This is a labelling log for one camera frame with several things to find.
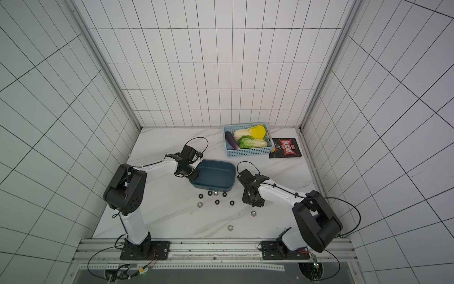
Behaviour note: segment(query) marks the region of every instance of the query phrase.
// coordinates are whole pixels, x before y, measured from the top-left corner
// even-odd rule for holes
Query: white marble surface
[[[295,129],[270,129],[272,137],[297,138]],[[268,155],[227,157],[224,149],[222,129],[163,128],[143,129],[128,160],[130,165],[149,164],[161,159],[166,153],[181,151],[191,138],[203,136],[209,146],[203,153],[204,159],[229,161],[235,166],[246,160],[254,163],[261,174],[291,189],[310,192],[315,189],[304,157],[270,159]],[[193,140],[190,146],[201,151],[206,146],[203,139]],[[255,169],[241,163],[239,170]],[[235,184],[227,197],[208,196],[207,190],[196,189],[188,179],[168,174],[147,184],[141,211],[145,226],[152,238],[276,238],[285,228],[295,227],[296,222],[290,208],[265,201],[263,207],[254,207],[242,202],[243,186],[235,177]],[[252,217],[251,211],[257,212]],[[106,207],[94,232],[93,238],[117,238],[124,234],[119,218],[112,219],[116,211]],[[233,225],[233,231],[227,230]]]

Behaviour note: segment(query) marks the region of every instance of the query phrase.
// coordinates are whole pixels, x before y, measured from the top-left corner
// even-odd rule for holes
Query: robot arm
[[[289,250],[310,246],[322,252],[342,230],[341,221],[317,191],[298,192],[276,184],[267,176],[253,176],[246,169],[237,178],[244,186],[244,203],[262,207],[269,200],[292,210],[298,229],[287,229],[280,236]]]

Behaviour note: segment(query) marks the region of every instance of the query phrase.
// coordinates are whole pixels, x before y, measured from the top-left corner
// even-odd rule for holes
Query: eggplant
[[[235,140],[235,137],[233,137],[232,133],[226,131],[225,132],[226,136],[226,141],[232,146],[234,149],[240,149],[240,146],[238,145],[238,142]]]

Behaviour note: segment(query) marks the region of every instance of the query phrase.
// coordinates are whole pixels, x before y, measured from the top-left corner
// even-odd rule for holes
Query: cable
[[[359,211],[352,203],[350,203],[350,202],[348,202],[348,201],[345,201],[345,200],[340,199],[340,198],[337,198],[337,197],[318,197],[318,198],[302,197],[302,196],[299,196],[298,193],[290,192],[290,191],[285,190],[285,189],[283,189],[282,187],[279,187],[279,186],[277,186],[277,185],[275,185],[275,184],[267,184],[267,185],[271,185],[272,187],[277,187],[277,188],[279,188],[279,189],[281,189],[281,190],[283,190],[283,191],[286,191],[286,192],[290,193],[291,195],[293,195],[293,196],[295,196],[295,197],[301,197],[301,198],[305,198],[305,199],[308,199],[308,200],[317,200],[317,199],[336,199],[336,200],[340,200],[340,201],[345,202],[345,203],[349,204],[350,206],[352,206],[352,207],[358,212],[358,215],[359,215],[359,217],[360,217],[360,220],[358,221],[358,224],[356,225],[356,227],[354,227],[351,231],[349,231],[349,232],[347,232],[347,233],[345,233],[345,234],[340,234],[340,235],[337,236],[337,238],[338,238],[338,237],[343,237],[343,236],[345,236],[345,235],[350,234],[351,232],[353,232],[354,230],[356,230],[356,229],[358,228],[358,226],[360,225],[360,223],[361,223],[361,213],[360,213],[360,211]]]
[[[186,146],[189,142],[191,142],[192,140],[197,139],[197,138],[203,138],[203,139],[205,139],[205,140],[207,141],[207,146],[206,146],[205,149],[201,152],[201,153],[203,153],[203,152],[205,152],[205,150],[208,148],[208,144],[209,144],[208,140],[207,140],[205,137],[194,137],[194,138],[190,139],[188,142],[186,142],[185,146]]]
[[[327,279],[330,279],[330,278],[333,278],[334,276],[336,276],[339,271],[341,270],[341,263],[339,262],[339,260],[337,259],[336,256],[334,256],[334,254],[330,253],[329,251],[325,250],[327,253],[331,254],[336,260],[337,260],[337,263],[339,264],[339,268],[337,269],[336,273],[334,273],[333,275],[331,275],[330,277],[326,277],[326,278],[323,278],[323,279],[318,279],[317,281],[323,281],[323,280],[327,280]]]
[[[87,270],[88,270],[88,272],[90,272],[91,275],[93,275],[94,277],[98,277],[98,278],[101,278],[101,279],[104,279],[104,280],[107,280],[107,281],[108,281],[107,278],[101,277],[101,276],[98,276],[98,275],[94,275],[94,274],[90,271],[90,261],[93,259],[93,257],[94,257],[95,255],[99,254],[99,253],[102,252],[102,251],[105,251],[105,250],[108,250],[108,249],[113,249],[113,248],[118,249],[118,247],[117,247],[117,242],[118,242],[118,240],[120,240],[120,238],[123,237],[123,236],[125,236],[125,234],[123,234],[123,235],[121,235],[121,236],[118,237],[118,239],[115,241],[115,245],[114,245],[113,247],[106,248],[106,249],[102,249],[102,250],[100,250],[99,252],[95,253],[92,257],[90,257],[90,259],[88,260],[88,263],[87,263]]]
[[[254,168],[256,168],[258,174],[260,174],[260,171],[258,170],[258,168],[257,168],[253,163],[251,163],[251,162],[249,162],[249,161],[241,161],[241,162],[239,162],[239,163],[237,164],[237,173],[238,173],[238,174],[240,174],[240,172],[238,171],[238,166],[239,166],[241,163],[250,163],[251,165],[254,166]]]

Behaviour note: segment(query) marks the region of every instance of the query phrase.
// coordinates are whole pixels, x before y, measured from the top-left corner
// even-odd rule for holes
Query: metal bracket
[[[262,246],[262,258],[266,260],[282,260],[282,259],[309,259],[309,254],[298,253],[295,250],[287,251],[286,255],[282,255],[279,252],[279,243],[277,241],[262,241],[260,242]]]

